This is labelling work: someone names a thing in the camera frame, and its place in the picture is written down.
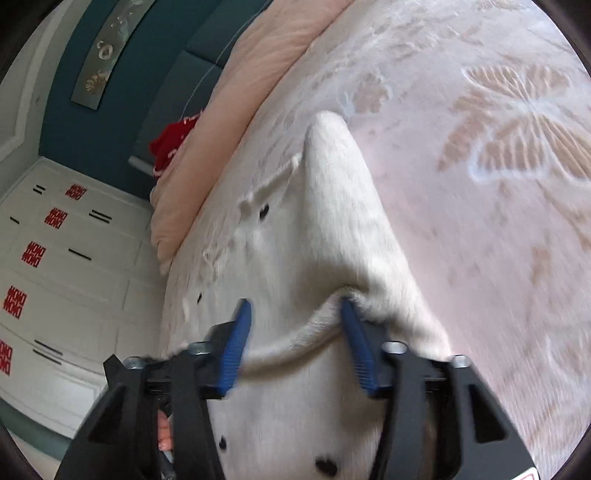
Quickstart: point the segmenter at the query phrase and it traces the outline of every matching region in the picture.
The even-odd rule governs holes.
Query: cabinet door
[[[150,244],[150,240],[145,240],[139,247],[138,256],[135,259],[134,271],[153,281],[156,285],[166,288],[166,278],[160,276],[160,265],[156,256],[156,250]]]
[[[34,225],[52,243],[72,248],[113,268],[133,268],[141,241],[58,204],[43,208]]]
[[[33,197],[47,199],[61,193],[64,186],[64,179],[59,170],[51,168],[50,165],[38,163],[24,177],[13,190],[30,192]]]
[[[119,324],[115,355],[123,360],[129,356],[156,357],[159,328],[144,329],[137,323],[124,320]]]
[[[0,395],[43,426],[73,437],[105,385],[0,326]]]
[[[0,271],[0,301],[2,325],[65,361],[102,372],[115,351],[114,321],[11,270]]]
[[[0,204],[0,265],[17,238],[20,228],[20,222]]]
[[[123,311],[142,328],[158,329],[162,319],[164,290],[143,281],[129,282]]]
[[[143,234],[152,216],[152,207],[148,202],[123,195],[96,180],[47,161],[41,162],[32,173],[48,168],[59,172],[59,186],[51,191],[55,202],[68,211],[130,235]]]
[[[28,225],[35,221],[39,210],[44,208],[49,195],[38,194],[22,182],[2,202],[2,214],[12,219],[13,223],[20,226]]]
[[[102,267],[90,256],[48,244],[32,229],[24,230],[14,241],[5,268],[41,284],[53,284],[73,300],[80,297],[85,303],[88,299],[113,311],[121,309],[128,284],[123,275]]]

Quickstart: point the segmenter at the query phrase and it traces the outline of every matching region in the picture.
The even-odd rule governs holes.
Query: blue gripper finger
[[[388,340],[385,327],[361,320],[350,298],[342,301],[341,322],[361,388],[371,398],[388,394],[394,380],[382,354],[382,344]]]
[[[232,333],[226,343],[226,348],[220,358],[220,370],[217,381],[217,389],[222,396],[234,386],[238,369],[242,361],[246,340],[251,331],[252,307],[248,300],[241,300],[233,320]]]

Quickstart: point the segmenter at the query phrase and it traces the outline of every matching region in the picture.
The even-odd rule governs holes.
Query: white fleece throw
[[[232,317],[238,299],[254,307],[242,373],[223,401],[209,402],[229,480],[368,477],[384,404],[367,399],[339,332],[339,298],[388,322],[392,337],[422,356],[450,354],[382,208],[344,120],[317,114],[302,155],[240,205],[241,221],[212,275],[184,300],[185,338],[201,340]]]

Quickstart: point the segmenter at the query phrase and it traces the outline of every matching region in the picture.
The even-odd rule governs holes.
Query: wire
[[[189,97],[189,99],[187,100],[187,103],[185,103],[185,106],[183,108],[183,113],[181,113],[181,117],[178,119],[178,121],[180,122],[183,118],[184,118],[184,114],[187,111],[187,107],[189,106],[189,103],[191,103],[191,100],[193,100],[193,96],[195,95],[195,92],[197,92],[197,89],[201,86],[201,84],[203,83],[203,81],[205,80],[205,78],[207,77],[207,75],[209,75],[211,73],[211,71],[213,70],[214,67],[217,66],[217,63],[219,62],[219,59],[222,58],[222,55],[224,55],[225,51],[228,49],[228,47],[232,44],[232,42],[234,41],[234,39],[240,35],[242,33],[242,30],[244,29],[244,27],[246,27],[250,22],[252,22],[265,8],[267,8],[269,6],[269,4],[272,2],[273,0],[267,0],[264,4],[262,4],[262,6],[260,7],[260,9],[258,10],[258,12],[256,12],[253,16],[251,16],[247,21],[245,21],[242,26],[236,31],[236,33],[234,33],[234,35],[232,36],[232,38],[230,39],[230,41],[226,44],[226,46],[222,49],[222,51],[220,52],[220,54],[217,56],[216,61],[213,63],[212,66],[210,66],[208,68],[208,70],[205,72],[205,74],[201,77],[201,80],[199,80],[199,82],[197,83],[197,85],[195,86],[195,88],[193,89],[193,92],[191,93],[191,96]]]

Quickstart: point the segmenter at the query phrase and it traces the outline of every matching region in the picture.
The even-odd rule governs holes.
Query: metal bolt
[[[453,368],[467,368],[472,364],[470,359],[466,355],[455,355],[452,358]]]
[[[212,346],[208,342],[193,342],[187,347],[191,355],[207,355],[212,352]]]
[[[382,350],[386,353],[401,355],[402,353],[406,353],[408,347],[406,343],[402,342],[384,342],[382,343]]]
[[[130,356],[123,360],[123,366],[129,370],[141,370],[146,362],[140,356]]]

